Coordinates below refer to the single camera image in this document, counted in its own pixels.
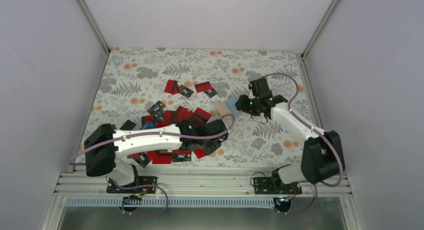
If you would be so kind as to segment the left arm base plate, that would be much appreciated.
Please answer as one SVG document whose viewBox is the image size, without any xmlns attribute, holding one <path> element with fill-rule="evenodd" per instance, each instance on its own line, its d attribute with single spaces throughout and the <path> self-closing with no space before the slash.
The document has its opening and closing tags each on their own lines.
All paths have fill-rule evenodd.
<svg viewBox="0 0 424 230">
<path fill-rule="evenodd" d="M 108 194 L 154 194 L 156 192 L 155 187 L 145 186 L 141 188 L 139 186 L 156 185 L 157 180 L 157 176 L 139 176 L 135 182 L 124 185 L 124 189 L 122 189 L 118 187 L 113 180 L 109 179 L 106 192 Z"/>
</svg>

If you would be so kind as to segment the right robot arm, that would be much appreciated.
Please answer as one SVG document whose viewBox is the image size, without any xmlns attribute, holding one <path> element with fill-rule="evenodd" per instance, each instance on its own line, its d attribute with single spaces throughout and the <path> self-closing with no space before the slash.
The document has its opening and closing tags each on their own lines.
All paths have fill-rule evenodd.
<svg viewBox="0 0 424 230">
<path fill-rule="evenodd" d="M 337 187 L 343 178 L 345 162 L 341 137 L 336 131 L 325 131 L 312 124 L 292 108 L 292 100 L 274 95 L 262 77 L 249 83 L 250 95 L 241 95 L 235 107 L 251 116 L 264 115 L 285 127 L 300 143 L 300 163 L 281 166 L 271 173 L 271 188 L 284 193 L 292 183 L 322 183 Z"/>
</svg>

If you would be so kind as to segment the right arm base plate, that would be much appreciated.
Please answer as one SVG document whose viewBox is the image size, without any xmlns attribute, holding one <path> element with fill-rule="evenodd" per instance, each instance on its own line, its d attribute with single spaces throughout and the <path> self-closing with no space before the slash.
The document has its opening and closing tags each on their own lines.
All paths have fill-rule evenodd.
<svg viewBox="0 0 424 230">
<path fill-rule="evenodd" d="M 253 177 L 250 183 L 256 195 L 300 195 L 303 193 L 300 183 L 283 184 L 271 177 Z"/>
</svg>

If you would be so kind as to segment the beige leather card holder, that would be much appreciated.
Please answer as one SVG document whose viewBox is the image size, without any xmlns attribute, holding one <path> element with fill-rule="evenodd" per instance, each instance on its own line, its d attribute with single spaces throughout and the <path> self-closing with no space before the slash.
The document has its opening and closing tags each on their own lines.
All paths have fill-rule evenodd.
<svg viewBox="0 0 424 230">
<path fill-rule="evenodd" d="M 212 105 L 220 116 L 232 114 L 237 116 L 241 113 L 240 110 L 236 108 L 237 98 L 231 97 L 224 101 L 214 102 Z"/>
</svg>

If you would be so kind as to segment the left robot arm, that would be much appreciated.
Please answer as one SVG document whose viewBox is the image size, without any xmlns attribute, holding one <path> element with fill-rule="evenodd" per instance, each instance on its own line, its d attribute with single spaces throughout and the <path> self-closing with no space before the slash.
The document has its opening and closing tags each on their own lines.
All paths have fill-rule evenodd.
<svg viewBox="0 0 424 230">
<path fill-rule="evenodd" d="M 124 157 L 159 150 L 203 149 L 210 154 L 228 138 L 228 132 L 221 119 L 205 124 L 183 120 L 143 130 L 121 130 L 109 123 L 102 124 L 84 141 L 86 175 L 106 176 L 131 193 L 139 187 L 140 180 Z"/>
</svg>

